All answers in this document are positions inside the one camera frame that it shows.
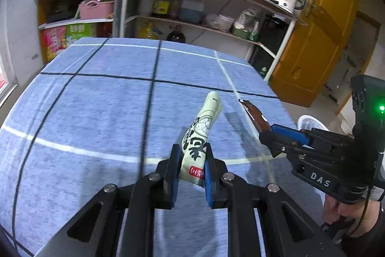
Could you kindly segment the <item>person right hand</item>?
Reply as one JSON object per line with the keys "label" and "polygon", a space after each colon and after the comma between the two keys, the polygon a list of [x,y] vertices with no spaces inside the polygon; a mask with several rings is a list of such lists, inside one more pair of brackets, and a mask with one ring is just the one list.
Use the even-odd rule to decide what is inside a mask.
{"label": "person right hand", "polygon": [[337,222],[340,217],[355,220],[348,229],[350,237],[359,237],[368,233],[377,223],[380,215],[381,202],[360,200],[353,205],[347,205],[337,201],[335,198],[325,195],[322,219],[328,224]]}

